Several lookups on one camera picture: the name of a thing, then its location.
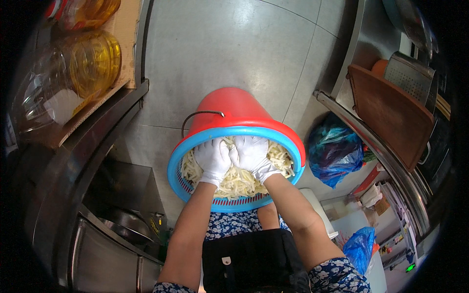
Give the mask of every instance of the cooking oil bottle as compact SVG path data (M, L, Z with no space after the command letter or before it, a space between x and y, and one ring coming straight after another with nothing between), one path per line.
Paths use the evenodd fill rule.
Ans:
M56 18L62 30L97 29L120 5L121 0L55 0L46 16Z
M58 40L43 50L17 92L12 114L20 135L64 125L114 83L121 68L117 39L102 30Z
M113 35L99 30L76 37L70 52L69 71L76 93L85 99L84 105L113 84L120 68L121 49ZM77 107L73 115L82 107Z

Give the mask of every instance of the black apron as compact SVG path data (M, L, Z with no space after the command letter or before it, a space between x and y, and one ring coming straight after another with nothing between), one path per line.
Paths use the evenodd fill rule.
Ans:
M293 236L285 229L206 241L202 265L207 293L311 292Z

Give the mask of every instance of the floral shirt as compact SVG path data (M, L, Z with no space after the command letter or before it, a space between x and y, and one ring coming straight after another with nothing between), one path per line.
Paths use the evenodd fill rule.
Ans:
M280 228L290 231L281 217L279 220ZM205 241L261 230L257 210L238 213L212 212ZM371 292L368 280L353 267L346 257L325 261L314 267L308 275L312 292ZM195 291L178 284L156 283L153 293L195 293Z

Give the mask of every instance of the blue plastic bag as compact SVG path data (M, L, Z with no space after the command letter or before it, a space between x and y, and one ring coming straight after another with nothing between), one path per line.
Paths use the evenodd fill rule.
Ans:
M364 227L355 232L342 248L345 256L362 275L365 274L370 264L374 241L375 228Z
M309 154L313 175L332 188L363 165L362 140L333 113L311 132Z

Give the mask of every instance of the white glove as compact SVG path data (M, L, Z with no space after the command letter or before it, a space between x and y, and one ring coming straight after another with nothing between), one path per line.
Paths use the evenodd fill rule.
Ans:
M235 136L235 148L229 152L236 167L252 172L262 184L273 174L281 173L267 158L269 141L258 136Z
M225 174L231 166L227 144L221 138L215 138L194 148L197 164L204 174L199 182L208 182L220 187Z

